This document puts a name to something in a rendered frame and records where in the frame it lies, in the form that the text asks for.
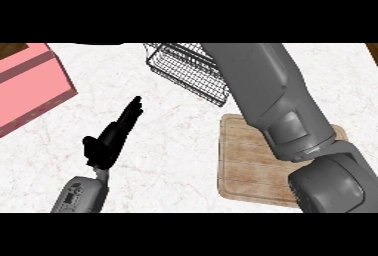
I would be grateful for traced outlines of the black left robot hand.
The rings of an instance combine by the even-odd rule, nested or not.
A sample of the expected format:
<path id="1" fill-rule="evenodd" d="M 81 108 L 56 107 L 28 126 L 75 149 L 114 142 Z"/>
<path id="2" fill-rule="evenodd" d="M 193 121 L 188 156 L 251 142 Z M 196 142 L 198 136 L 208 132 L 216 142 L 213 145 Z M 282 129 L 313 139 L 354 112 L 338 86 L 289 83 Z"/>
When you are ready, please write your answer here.
<path id="1" fill-rule="evenodd" d="M 111 122 L 98 138 L 83 138 L 87 165 L 102 170 L 109 169 L 118 159 L 129 133 L 134 127 L 142 110 L 142 97 L 129 103 L 117 121 Z"/>

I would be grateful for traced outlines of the wooden cutting board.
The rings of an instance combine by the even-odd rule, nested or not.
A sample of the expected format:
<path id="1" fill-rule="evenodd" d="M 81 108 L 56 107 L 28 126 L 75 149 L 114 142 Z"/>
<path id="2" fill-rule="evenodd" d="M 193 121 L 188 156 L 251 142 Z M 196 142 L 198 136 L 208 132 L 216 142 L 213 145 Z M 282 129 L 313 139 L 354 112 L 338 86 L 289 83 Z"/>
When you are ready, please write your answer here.
<path id="1" fill-rule="evenodd" d="M 310 161 L 275 158 L 260 131 L 238 114 L 220 120 L 217 190 L 223 198 L 297 208 L 288 175 Z"/>

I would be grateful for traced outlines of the pink box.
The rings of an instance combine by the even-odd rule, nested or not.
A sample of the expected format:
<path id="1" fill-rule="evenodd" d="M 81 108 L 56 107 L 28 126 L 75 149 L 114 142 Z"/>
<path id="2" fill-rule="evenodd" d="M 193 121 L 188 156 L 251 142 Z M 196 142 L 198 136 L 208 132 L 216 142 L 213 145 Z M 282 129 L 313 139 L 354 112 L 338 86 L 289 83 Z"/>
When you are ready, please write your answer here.
<path id="1" fill-rule="evenodd" d="M 0 138 L 77 94 L 46 43 L 0 43 Z"/>

